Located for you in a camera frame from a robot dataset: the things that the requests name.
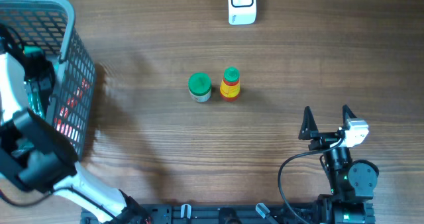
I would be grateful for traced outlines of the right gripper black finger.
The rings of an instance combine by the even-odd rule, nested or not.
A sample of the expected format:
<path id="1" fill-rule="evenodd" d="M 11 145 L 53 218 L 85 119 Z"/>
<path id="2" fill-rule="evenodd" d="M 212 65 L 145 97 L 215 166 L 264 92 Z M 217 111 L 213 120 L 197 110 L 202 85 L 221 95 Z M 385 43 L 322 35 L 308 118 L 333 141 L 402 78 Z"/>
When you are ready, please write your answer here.
<path id="1" fill-rule="evenodd" d="M 357 120 L 357 116 L 351 111 L 348 105 L 342 107 L 343 124 L 347 125 Z"/>
<path id="2" fill-rule="evenodd" d="M 299 140 L 316 139 L 319 136 L 319 130 L 314 120 L 310 106 L 306 106 L 303 113 L 303 122 L 299 131 Z"/>

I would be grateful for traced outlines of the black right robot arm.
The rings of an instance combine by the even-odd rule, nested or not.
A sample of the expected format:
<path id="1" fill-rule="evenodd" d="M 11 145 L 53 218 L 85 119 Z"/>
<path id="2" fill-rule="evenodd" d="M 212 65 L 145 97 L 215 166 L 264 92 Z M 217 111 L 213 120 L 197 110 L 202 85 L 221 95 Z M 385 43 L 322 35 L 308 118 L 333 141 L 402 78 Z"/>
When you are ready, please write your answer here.
<path id="1" fill-rule="evenodd" d="M 353 160 L 350 149 L 361 144 L 369 133 L 368 123 L 358 118 L 347 105 L 342 108 L 343 125 L 335 132 L 321 133 L 310 107 L 304 109 L 300 140 L 310 140 L 310 151 L 323 155 L 320 163 L 329 181 L 331 194 L 321 194 L 307 214 L 312 223 L 376 222 L 370 200 L 378 183 L 379 169 L 367 160 Z"/>

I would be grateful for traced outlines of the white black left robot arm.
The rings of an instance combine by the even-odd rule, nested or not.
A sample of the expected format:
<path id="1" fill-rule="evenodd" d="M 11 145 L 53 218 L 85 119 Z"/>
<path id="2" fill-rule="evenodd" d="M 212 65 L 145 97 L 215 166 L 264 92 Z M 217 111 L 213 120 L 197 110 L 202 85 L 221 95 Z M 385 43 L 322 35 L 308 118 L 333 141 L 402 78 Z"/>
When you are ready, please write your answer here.
<path id="1" fill-rule="evenodd" d="M 41 200 L 66 198 L 100 223 L 148 223 L 132 197 L 88 172 L 67 136 L 45 119 L 41 99 L 52 94 L 56 73 L 45 53 L 28 51 L 17 31 L 1 25 L 1 173 Z"/>

